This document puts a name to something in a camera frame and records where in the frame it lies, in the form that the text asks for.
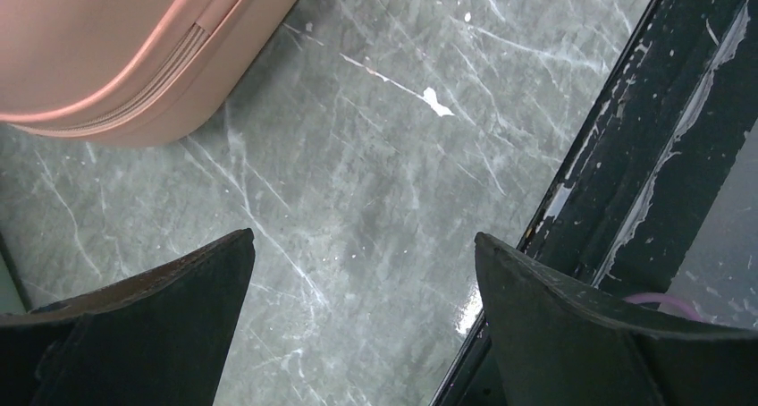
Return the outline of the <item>pink hard-shell suitcase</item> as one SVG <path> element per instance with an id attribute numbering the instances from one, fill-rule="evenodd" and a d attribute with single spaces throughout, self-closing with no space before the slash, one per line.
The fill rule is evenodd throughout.
<path id="1" fill-rule="evenodd" d="M 298 0 L 1 0 L 1 121 L 153 147 L 205 123 Z"/>

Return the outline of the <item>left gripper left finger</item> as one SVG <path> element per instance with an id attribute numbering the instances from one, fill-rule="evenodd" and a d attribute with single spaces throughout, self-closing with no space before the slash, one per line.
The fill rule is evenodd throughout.
<path id="1" fill-rule="evenodd" d="M 254 234 L 241 229 L 101 289 L 2 315 L 2 404 L 212 404 L 254 263 Z"/>

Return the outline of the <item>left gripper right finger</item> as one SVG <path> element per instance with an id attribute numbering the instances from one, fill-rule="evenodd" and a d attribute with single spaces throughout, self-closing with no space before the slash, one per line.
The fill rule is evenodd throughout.
<path id="1" fill-rule="evenodd" d="M 628 303 L 487 233 L 475 260 L 507 404 L 756 404 L 754 330 Z"/>

